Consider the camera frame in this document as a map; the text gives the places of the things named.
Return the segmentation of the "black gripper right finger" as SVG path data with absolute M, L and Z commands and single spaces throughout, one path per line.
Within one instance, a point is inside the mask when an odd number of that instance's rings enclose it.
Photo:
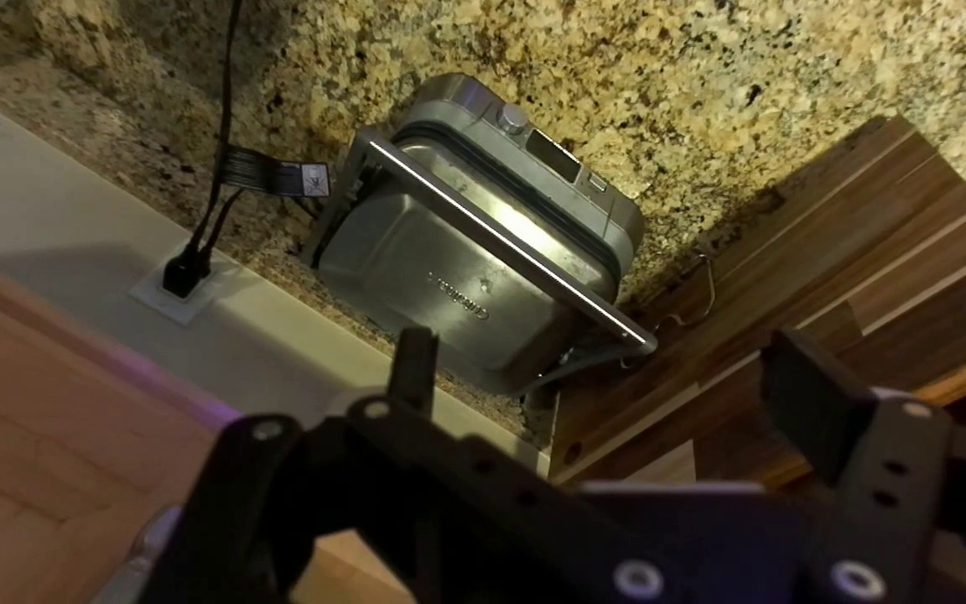
M 857 373 L 800 328 L 777 328 L 761 347 L 761 402 L 827 482 L 842 476 L 875 410 Z

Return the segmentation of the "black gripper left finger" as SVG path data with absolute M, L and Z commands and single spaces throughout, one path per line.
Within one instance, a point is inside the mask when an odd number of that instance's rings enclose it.
M 417 410 L 432 413 L 439 340 L 428 328 L 402 328 L 388 369 L 385 391 Z

